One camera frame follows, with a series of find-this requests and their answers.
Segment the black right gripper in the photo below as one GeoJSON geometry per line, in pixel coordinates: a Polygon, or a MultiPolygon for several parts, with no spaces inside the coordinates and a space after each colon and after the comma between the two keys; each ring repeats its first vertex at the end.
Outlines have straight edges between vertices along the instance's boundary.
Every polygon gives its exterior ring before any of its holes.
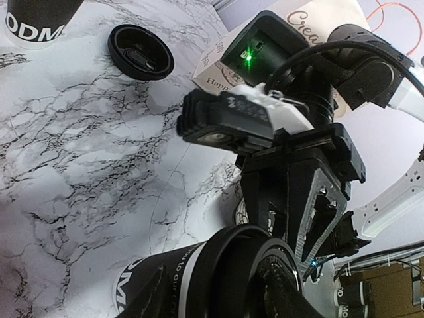
{"type": "Polygon", "coordinates": [[[263,84],[266,95],[303,103],[314,129],[279,136],[271,148],[240,155],[241,186],[250,223],[288,240],[298,231],[296,258],[306,278],[312,261],[341,219],[352,180],[365,179],[364,165],[346,129],[334,122],[336,103],[321,57],[287,67],[283,60],[263,84]]]}

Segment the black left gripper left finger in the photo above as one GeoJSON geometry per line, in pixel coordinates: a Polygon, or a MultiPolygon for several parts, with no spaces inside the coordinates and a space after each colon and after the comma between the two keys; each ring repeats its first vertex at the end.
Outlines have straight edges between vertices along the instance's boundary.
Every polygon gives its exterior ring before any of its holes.
{"type": "Polygon", "coordinates": [[[167,317],[170,311],[168,301],[171,294],[168,269],[163,265],[130,303],[127,308],[127,317],[167,317]]]}

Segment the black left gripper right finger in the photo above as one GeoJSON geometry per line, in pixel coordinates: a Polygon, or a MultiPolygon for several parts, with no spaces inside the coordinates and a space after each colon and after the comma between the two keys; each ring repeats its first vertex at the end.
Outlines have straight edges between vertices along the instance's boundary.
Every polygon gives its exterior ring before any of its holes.
{"type": "Polygon", "coordinates": [[[323,316],[296,290],[267,288],[264,304],[268,317],[323,318],[323,316]]]}

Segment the black plastic cup lid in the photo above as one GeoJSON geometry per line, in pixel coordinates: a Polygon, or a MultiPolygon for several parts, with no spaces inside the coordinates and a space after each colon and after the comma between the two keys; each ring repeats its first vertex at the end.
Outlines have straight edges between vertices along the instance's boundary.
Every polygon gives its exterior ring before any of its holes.
{"type": "Polygon", "coordinates": [[[289,246],[262,227],[225,227],[205,244],[189,283],[186,317],[266,317],[265,277],[275,266],[302,292],[289,246]]]}

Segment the black paper coffee cup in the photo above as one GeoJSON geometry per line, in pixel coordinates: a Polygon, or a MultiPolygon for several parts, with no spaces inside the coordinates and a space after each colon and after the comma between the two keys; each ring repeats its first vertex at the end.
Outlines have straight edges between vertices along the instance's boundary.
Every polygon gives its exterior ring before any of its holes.
{"type": "Polygon", "coordinates": [[[83,0],[7,1],[6,35],[22,48],[46,48],[62,34],[82,3],[83,0]]]}

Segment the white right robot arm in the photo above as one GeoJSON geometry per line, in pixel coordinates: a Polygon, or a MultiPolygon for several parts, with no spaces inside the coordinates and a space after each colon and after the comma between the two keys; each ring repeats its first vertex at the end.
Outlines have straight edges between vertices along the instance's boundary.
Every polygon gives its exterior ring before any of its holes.
{"type": "Polygon", "coordinates": [[[278,214],[274,235],[286,240],[304,275],[320,257],[342,257],[369,244],[387,226],[423,202],[423,160],[368,205],[347,211],[350,184],[364,182],[365,166],[345,127],[334,120],[338,91],[355,109],[386,107],[403,80],[420,88],[413,62],[354,24],[338,26],[326,43],[311,46],[290,24],[262,11],[221,57],[245,81],[251,99],[275,103],[273,90],[295,107],[269,152],[250,156],[242,169],[248,218],[264,225],[278,214]]]}

